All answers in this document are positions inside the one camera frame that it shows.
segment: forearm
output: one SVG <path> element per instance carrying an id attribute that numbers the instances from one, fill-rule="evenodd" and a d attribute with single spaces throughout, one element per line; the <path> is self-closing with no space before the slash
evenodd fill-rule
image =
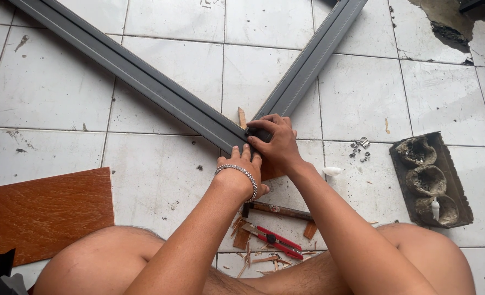
<path id="1" fill-rule="evenodd" d="M 234 193 L 210 185 L 125 294 L 201 294 L 215 253 L 242 204 Z"/>
<path id="2" fill-rule="evenodd" d="M 298 165 L 287 175 L 355 294 L 435 294 L 417 268 L 357 214 L 312 164 Z"/>

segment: silver bracelet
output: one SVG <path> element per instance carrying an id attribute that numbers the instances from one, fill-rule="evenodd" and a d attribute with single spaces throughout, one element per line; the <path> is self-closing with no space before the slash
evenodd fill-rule
<path id="1" fill-rule="evenodd" d="M 237 169 L 241 172 L 243 172 L 248 178 L 250 178 L 250 181 L 252 182 L 252 186 L 253 186 L 253 195 L 251 198 L 249 198 L 245 203 L 249 203 L 249 202 L 252 202 L 256 197 L 257 197 L 257 183 L 255 182 L 255 179 L 253 179 L 253 176 L 250 174 L 250 172 L 248 172 L 246 169 L 244 169 L 243 167 L 241 166 L 237 166 L 237 165 L 232 165 L 232 164 L 226 164 L 226 165 L 221 165 L 219 166 L 216 170 L 215 170 L 215 173 L 213 174 L 213 176 L 219 174 L 219 172 L 222 170 L 222 169 L 225 169 L 225 168 L 233 168 L 233 169 Z"/>

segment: white tile floor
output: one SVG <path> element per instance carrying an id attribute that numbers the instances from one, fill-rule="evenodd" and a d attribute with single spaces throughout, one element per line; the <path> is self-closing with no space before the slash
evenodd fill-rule
<path id="1" fill-rule="evenodd" d="M 232 120 L 237 107 L 253 116 L 331 10 L 322 0 L 62 3 Z M 167 238 L 206 190 L 219 149 L 41 27 L 0 0 L 0 185 L 110 166 L 116 223 Z M 380 225 L 409 220 L 389 143 L 441 130 L 474 223 L 438 231 L 462 247 L 485 294 L 485 22 L 470 46 L 443 45 L 407 0 L 369 0 L 292 120 L 303 156 L 344 168 L 328 183 Z M 467 57 L 475 67 L 459 65 Z M 347 142 L 361 136 L 373 142 L 366 163 L 348 157 Z M 267 184 L 264 202 L 306 209 L 287 178 Z M 325 249 L 298 220 L 249 220 Z M 236 276 L 242 260 L 229 233 L 213 265 Z M 15 271 L 30 286 L 45 263 Z M 253 265 L 243 277 L 272 268 Z"/>

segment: hand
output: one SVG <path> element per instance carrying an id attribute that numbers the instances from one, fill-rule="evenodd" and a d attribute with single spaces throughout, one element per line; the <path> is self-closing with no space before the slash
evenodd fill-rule
<path id="1" fill-rule="evenodd" d="M 242 155 L 239 152 L 239 147 L 234 146 L 232 149 L 232 156 L 230 159 L 220 157 L 217 159 L 217 167 L 225 164 L 232 164 L 241 166 L 248 171 L 257 183 L 257 197 L 265 195 L 270 191 L 268 185 L 261 184 L 261 163 L 262 158 L 259 153 L 253 154 L 253 161 L 250 154 L 250 146 L 246 143 L 242 147 Z M 253 195 L 253 186 L 250 179 L 241 171 L 237 169 L 226 168 L 222 169 L 215 177 L 212 183 L 217 182 L 218 185 L 230 188 L 234 195 L 240 196 L 242 201 L 250 199 Z"/>
<path id="2" fill-rule="evenodd" d="M 304 163 L 295 141 L 297 131 L 292 129 L 292 122 L 289 117 L 271 114 L 259 120 L 248 122 L 246 125 L 265 129 L 272 134 L 269 143 L 265 143 L 255 136 L 248 137 L 248 142 L 286 175 L 292 169 L 295 169 L 298 164 Z"/>

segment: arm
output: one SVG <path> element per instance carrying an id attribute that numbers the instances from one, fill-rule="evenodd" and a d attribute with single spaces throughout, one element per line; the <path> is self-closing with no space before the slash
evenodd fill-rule
<path id="1" fill-rule="evenodd" d="M 258 154 L 250 161 L 250 148 L 245 144 L 242 156 L 234 147 L 232 158 L 220 157 L 217 165 L 245 168 L 257 182 L 259 198 L 269 191 L 266 185 L 260 184 L 261 161 Z M 221 170 L 197 206 L 124 294 L 202 294 L 215 253 L 237 210 L 252 194 L 252 183 L 241 171 Z"/>
<path id="2" fill-rule="evenodd" d="M 423 274 L 301 158 L 288 117 L 274 114 L 247 125 L 273 135 L 270 143 L 248 141 L 295 184 L 354 294 L 436 294 Z"/>

